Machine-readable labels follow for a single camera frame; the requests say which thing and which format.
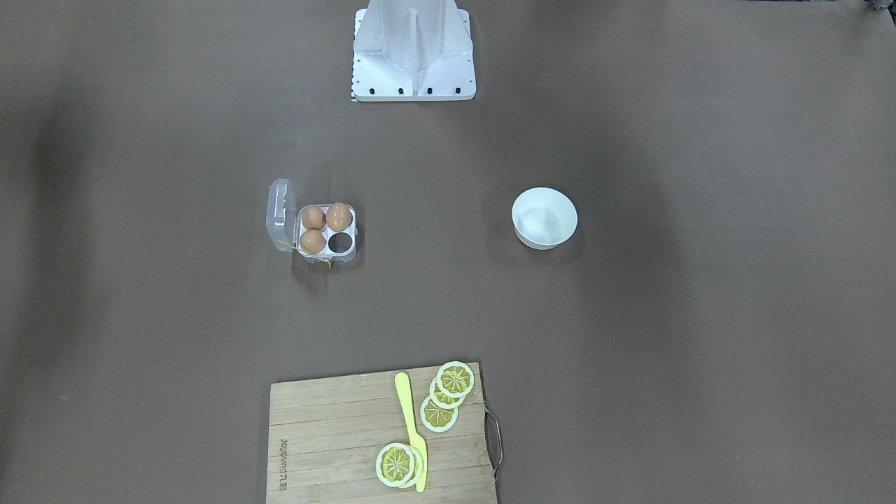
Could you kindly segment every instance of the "plastic egg carton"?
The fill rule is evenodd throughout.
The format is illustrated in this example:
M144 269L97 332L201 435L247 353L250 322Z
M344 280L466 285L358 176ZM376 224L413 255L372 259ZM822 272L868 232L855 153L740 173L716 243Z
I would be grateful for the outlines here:
M355 215L355 208L350 204L345 204L349 208L349 212L351 212L351 224L349 224L348 228L343 231L334 231L330 229L329 225L324 224L323 229L320 230L320 232L323 234L323 238L327 240L327 244L323 248L323 250L321 250L317 254L308 254L298 245L298 239L301 238L302 233L307 230L307 228L302 224L302 213L305 212L305 209L311 206L316 206L323 210L323 213L327 213L327 211L330 210L331 204L332 203L307 204L298 211L298 215L296 218L298 232L296 233L296 243L294 245L296 246L296 250L298 250L299 255L301 255L309 263L314 263L322 259L347 263L348 261L355 258L355 252L357 252L358 243L358 217ZM345 250L337 252L337 250L343 248L345 248Z
M348 228L336 232L329 226L323 226L321 233L326 239L326 246L320 253L308 254L298 245L299 238L306 231L302 225L302 212L309 206L317 206L326 213L331 205L332 203L307 204L299 210L296 205L295 183L289 178L274 180L268 191L268 211L265 216L265 225L274 247L289 253L296 250L312 264L320 261L345 263L355 258L358 251L358 216L350 204L346 204L351 212L351 224Z

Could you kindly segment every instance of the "brown egg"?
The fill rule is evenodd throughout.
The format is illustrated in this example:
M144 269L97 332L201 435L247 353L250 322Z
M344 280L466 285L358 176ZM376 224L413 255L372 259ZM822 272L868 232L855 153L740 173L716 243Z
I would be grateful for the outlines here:
M351 210L344 203L334 203L327 210L327 224L331 230L344 231L351 224Z
M322 230L326 223L326 215L320 206L309 206L302 212L302 225L307 230Z
M326 244L327 240L319 230L307 230L298 238L298 245L307 254L320 254Z

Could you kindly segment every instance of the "cutting board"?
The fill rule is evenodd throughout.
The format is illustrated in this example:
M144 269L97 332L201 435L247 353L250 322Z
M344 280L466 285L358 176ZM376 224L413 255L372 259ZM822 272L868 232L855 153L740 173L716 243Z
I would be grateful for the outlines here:
M479 365L476 379L448 431L420 422L420 404L439 367L396 369L271 385L267 504L497 503L488 458ZM406 371L417 431L426 439L426 489L396 489L376 479L380 449L408 443L395 393L395 373Z

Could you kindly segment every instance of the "yellow knife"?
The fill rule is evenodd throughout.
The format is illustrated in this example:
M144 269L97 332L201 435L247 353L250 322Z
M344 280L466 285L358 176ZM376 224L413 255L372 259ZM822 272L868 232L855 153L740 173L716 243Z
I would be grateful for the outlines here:
M426 487L426 470L429 468L429 455L426 452L426 440L417 434L417 422L414 421L414 398L410 394L410 378L408 373L402 371L395 375L395 390L398 392L398 400L401 402L401 412L404 413L404 424L408 427L408 439L410 445L416 448L423 457L423 473L417 480L417 491L423 491Z

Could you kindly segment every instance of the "knife handle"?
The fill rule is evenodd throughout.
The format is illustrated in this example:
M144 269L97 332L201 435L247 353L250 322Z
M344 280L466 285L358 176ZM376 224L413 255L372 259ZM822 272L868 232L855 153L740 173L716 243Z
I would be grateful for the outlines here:
M412 433L417 433L417 422L414 420L414 400L410 394L408 373L402 371L395 375L395 391L398 392L401 412L404 413L404 423L408 427L408 436L410 437Z

